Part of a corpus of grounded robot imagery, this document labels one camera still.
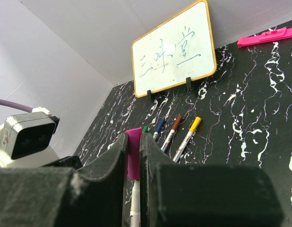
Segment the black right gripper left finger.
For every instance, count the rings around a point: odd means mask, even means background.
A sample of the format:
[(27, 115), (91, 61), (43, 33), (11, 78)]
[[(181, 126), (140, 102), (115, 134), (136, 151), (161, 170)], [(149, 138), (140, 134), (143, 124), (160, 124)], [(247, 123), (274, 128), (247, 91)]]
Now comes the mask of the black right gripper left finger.
[(84, 167), (0, 168), (0, 227), (121, 227), (128, 137)]

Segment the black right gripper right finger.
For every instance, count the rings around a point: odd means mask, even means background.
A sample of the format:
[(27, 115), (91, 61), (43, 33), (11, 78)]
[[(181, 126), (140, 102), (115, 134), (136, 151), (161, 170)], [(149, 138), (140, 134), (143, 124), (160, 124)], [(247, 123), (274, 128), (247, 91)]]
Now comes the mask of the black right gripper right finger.
[(177, 164), (149, 133), (139, 156), (143, 227), (279, 227), (284, 219), (259, 168)]

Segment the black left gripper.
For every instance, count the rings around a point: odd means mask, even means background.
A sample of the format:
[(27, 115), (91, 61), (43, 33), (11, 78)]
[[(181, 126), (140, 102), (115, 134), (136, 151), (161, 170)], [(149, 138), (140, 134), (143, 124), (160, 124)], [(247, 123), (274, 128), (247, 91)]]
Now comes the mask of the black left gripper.
[(82, 163), (78, 156), (67, 156), (48, 163), (43, 167), (72, 167), (74, 169), (80, 169), (82, 168)]

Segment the orange white pen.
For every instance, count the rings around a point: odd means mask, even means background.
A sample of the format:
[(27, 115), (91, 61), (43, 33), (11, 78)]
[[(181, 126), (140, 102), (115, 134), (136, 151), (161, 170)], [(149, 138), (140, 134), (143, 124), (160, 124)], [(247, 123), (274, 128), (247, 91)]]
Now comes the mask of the orange white pen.
[(132, 189), (132, 201), (130, 209), (130, 227), (139, 227), (141, 225), (140, 211), (140, 181), (135, 180)]

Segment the red white pen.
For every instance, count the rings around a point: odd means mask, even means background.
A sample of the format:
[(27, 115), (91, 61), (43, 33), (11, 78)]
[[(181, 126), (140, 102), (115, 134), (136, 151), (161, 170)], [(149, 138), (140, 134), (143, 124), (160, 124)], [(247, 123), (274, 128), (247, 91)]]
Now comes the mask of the red white pen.
[(169, 143), (171, 142), (171, 139), (173, 138), (175, 132), (176, 132), (175, 130), (172, 130), (172, 129), (170, 130), (167, 138), (165, 139), (165, 141), (164, 141), (164, 143), (163, 143), (163, 145), (162, 145), (162, 147), (160, 149), (161, 151), (163, 151), (163, 152), (166, 151), (166, 149), (167, 149)]

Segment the purple pen cap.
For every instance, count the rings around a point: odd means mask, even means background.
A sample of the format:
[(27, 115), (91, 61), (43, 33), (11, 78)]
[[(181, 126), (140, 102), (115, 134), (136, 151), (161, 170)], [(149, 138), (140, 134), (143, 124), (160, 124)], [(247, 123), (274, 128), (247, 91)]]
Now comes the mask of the purple pen cap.
[(126, 131), (128, 136), (128, 177), (132, 180), (139, 180), (140, 178), (140, 139), (142, 135), (142, 128), (135, 128)]

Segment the blue white pen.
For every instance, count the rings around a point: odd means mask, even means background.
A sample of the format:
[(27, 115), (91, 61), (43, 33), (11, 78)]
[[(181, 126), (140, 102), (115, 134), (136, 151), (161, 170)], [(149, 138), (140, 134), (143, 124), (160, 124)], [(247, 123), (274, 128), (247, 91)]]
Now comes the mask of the blue white pen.
[(156, 129), (155, 129), (155, 132), (153, 134), (153, 139), (156, 140), (159, 133), (161, 132), (162, 128), (164, 127), (166, 123), (166, 118), (162, 118), (159, 122), (159, 124), (157, 125)]

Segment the green white pen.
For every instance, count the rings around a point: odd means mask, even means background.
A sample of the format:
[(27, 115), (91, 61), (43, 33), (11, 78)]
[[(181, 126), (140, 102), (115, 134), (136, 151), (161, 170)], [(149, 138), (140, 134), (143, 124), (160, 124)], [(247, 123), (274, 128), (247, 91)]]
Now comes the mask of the green white pen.
[(142, 130), (142, 133), (147, 133), (149, 130), (149, 127), (148, 126), (144, 126), (143, 127), (143, 130)]

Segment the brown pen cap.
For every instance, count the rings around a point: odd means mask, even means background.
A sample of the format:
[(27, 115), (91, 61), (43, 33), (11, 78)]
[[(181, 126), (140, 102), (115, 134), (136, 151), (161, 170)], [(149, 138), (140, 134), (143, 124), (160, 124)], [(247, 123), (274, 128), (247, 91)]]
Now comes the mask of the brown pen cap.
[(174, 124), (173, 124), (173, 126), (172, 126), (171, 129), (176, 131), (177, 128), (178, 128), (178, 126), (180, 125), (182, 119), (183, 119), (183, 116), (179, 115), (179, 116), (176, 118), (176, 120), (174, 121)]

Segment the purple white pen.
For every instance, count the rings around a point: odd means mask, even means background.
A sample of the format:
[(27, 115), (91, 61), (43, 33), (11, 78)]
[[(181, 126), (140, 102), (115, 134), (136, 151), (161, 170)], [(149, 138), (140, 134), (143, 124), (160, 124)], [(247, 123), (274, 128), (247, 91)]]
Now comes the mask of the purple white pen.
[(182, 155), (182, 153), (183, 153), (185, 147), (187, 146), (187, 144), (188, 144), (188, 142), (189, 142), (189, 140), (191, 139), (191, 137), (192, 137), (193, 134), (194, 134), (194, 133), (191, 133), (191, 132), (189, 131), (189, 132), (187, 133), (187, 135), (185, 136), (185, 138), (184, 138), (184, 140), (182, 141), (181, 145), (180, 145), (179, 148), (177, 149), (175, 156), (173, 157), (173, 161), (174, 161), (175, 163), (179, 160), (180, 156)]

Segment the blue pen cap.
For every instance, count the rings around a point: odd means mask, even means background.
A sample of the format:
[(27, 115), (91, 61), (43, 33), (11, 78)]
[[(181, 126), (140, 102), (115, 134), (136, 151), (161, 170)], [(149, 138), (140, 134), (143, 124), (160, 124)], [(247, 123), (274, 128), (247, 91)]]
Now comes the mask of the blue pen cap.
[(165, 118), (161, 119), (159, 124), (157, 125), (155, 132), (159, 133), (162, 130), (165, 123), (166, 123), (166, 119)]

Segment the yellow pen cap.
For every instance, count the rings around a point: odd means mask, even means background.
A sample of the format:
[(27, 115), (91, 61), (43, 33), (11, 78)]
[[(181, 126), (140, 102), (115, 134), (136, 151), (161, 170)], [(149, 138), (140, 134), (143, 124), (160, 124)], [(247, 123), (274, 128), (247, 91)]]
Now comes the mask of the yellow pen cap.
[(202, 119), (200, 117), (196, 117), (193, 124), (191, 125), (189, 131), (191, 133), (195, 133), (196, 128), (198, 127), (198, 125), (200, 124), (201, 121), (202, 121)]

